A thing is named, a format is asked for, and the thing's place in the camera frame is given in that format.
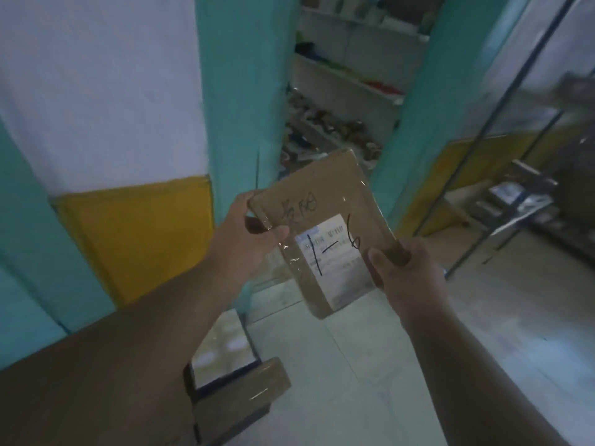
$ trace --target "brown cardboard box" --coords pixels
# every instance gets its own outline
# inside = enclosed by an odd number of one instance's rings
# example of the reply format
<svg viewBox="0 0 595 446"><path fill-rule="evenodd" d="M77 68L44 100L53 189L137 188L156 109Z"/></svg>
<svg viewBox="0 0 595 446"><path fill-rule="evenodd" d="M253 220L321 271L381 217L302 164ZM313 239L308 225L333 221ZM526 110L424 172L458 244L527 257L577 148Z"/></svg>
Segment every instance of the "brown cardboard box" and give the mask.
<svg viewBox="0 0 595 446"><path fill-rule="evenodd" d="M351 150L309 164L249 201L267 228L289 225L281 252L310 311L322 319L380 286L371 247L409 259L382 217Z"/></svg>
<svg viewBox="0 0 595 446"><path fill-rule="evenodd" d="M268 413L271 402L291 386L275 357L200 399L194 405L199 445L224 444Z"/></svg>

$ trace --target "hand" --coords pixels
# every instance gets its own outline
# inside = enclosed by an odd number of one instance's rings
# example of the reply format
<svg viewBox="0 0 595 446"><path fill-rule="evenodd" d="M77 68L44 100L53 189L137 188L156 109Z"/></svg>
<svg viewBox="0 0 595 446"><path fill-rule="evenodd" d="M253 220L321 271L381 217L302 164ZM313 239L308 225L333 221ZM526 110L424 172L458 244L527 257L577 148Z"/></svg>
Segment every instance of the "hand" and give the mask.
<svg viewBox="0 0 595 446"><path fill-rule="evenodd" d="M421 317L432 317L450 311L446 302L446 281L423 239L401 241L411 254L404 267L395 266L377 249L368 252L370 262L380 274L386 297L403 325Z"/></svg>
<svg viewBox="0 0 595 446"><path fill-rule="evenodd" d="M270 231L256 217L247 217L248 200L256 191L239 194L229 207L226 218L215 230L205 260L225 277L243 285L256 272L265 255L289 234L288 226Z"/></svg>

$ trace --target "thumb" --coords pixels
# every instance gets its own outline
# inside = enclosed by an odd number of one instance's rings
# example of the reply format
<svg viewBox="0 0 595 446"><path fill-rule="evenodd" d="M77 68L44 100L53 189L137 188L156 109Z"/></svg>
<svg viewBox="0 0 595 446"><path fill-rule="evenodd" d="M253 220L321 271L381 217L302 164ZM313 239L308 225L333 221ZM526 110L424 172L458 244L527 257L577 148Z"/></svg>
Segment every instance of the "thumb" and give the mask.
<svg viewBox="0 0 595 446"><path fill-rule="evenodd" d="M370 262L376 269L376 272L380 274L383 278L391 272L394 272L396 269L395 265L390 262L390 260L377 248L371 248L368 252L368 257L370 258Z"/></svg>
<svg viewBox="0 0 595 446"><path fill-rule="evenodd" d="M287 225L279 225L271 230L258 235L260 246L266 250L272 250L278 243L282 243L289 235Z"/></svg>

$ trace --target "small box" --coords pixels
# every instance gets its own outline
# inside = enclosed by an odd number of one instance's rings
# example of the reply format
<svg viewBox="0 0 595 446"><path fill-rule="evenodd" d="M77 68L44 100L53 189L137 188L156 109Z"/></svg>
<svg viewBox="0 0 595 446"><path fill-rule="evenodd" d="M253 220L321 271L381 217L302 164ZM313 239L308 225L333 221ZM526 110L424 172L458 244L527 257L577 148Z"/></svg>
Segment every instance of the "small box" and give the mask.
<svg viewBox="0 0 595 446"><path fill-rule="evenodd" d="M320 319L381 286L368 261L371 247L398 266L409 260L351 150L298 170L255 195L249 206L267 228L289 226L281 252L308 308Z"/></svg>

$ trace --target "person's right hand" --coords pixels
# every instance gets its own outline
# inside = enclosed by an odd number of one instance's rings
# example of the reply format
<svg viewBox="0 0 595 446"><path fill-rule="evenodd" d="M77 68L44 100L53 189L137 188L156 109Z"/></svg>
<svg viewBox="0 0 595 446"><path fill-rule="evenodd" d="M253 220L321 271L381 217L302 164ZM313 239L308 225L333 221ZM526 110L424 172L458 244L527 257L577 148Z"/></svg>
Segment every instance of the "person's right hand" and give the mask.
<svg viewBox="0 0 595 446"><path fill-rule="evenodd" d="M431 258L424 240L412 238L401 241L401 245L411 254L402 268L395 266L380 250L368 252L393 310L405 326L415 319L448 312L444 273Z"/></svg>

